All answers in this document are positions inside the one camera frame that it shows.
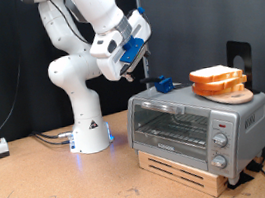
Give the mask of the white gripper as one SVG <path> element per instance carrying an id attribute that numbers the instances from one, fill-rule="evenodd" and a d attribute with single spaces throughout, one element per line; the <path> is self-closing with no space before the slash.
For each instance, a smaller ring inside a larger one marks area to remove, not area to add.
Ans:
<path id="1" fill-rule="evenodd" d="M 122 19 L 92 19 L 90 24 L 96 32 L 92 43 L 94 57 L 103 75 L 111 81 L 125 77 L 133 82 L 131 72 L 141 58 L 151 54 L 144 47 L 152 34 L 144 9 L 137 8 Z"/>

